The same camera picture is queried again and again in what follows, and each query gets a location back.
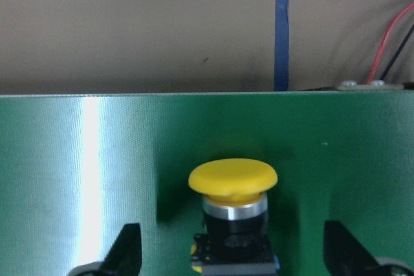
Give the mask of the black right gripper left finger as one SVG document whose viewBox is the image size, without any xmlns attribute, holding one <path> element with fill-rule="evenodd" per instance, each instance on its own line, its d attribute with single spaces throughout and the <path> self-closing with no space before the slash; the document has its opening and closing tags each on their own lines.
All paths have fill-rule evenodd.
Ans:
<svg viewBox="0 0 414 276">
<path fill-rule="evenodd" d="M 140 275 L 142 236 L 139 223 L 125 224 L 103 261 L 73 268 L 68 275 Z"/>
</svg>

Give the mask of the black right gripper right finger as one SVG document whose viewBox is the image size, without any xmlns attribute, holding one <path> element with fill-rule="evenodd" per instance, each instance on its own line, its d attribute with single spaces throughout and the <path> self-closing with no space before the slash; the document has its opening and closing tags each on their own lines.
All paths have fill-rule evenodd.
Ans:
<svg viewBox="0 0 414 276">
<path fill-rule="evenodd" d="M 337 220 L 325 221 L 323 262 L 330 275 L 413 275 L 404 263 L 375 259 Z"/>
</svg>

